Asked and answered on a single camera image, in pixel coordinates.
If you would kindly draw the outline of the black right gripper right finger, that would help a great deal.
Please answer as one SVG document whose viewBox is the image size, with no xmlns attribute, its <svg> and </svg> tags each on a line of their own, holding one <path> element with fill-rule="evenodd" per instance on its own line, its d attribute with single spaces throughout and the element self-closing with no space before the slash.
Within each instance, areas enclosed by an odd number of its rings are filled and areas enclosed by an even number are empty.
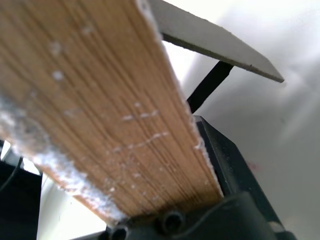
<svg viewBox="0 0 320 240">
<path fill-rule="evenodd" d="M 283 232 L 283 224 L 237 146 L 203 117 L 195 116 L 195 121 L 223 195 L 248 192 L 271 228 Z"/>
</svg>

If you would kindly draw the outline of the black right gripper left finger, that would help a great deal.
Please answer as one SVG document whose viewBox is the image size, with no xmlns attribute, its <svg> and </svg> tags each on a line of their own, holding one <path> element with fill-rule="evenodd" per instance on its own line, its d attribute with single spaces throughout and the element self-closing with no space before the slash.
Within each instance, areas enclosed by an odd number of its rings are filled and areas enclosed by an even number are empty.
<svg viewBox="0 0 320 240">
<path fill-rule="evenodd" d="M 0 141 L 0 238 L 37 239 L 42 174 L 24 169 L 24 159 Z"/>
</svg>

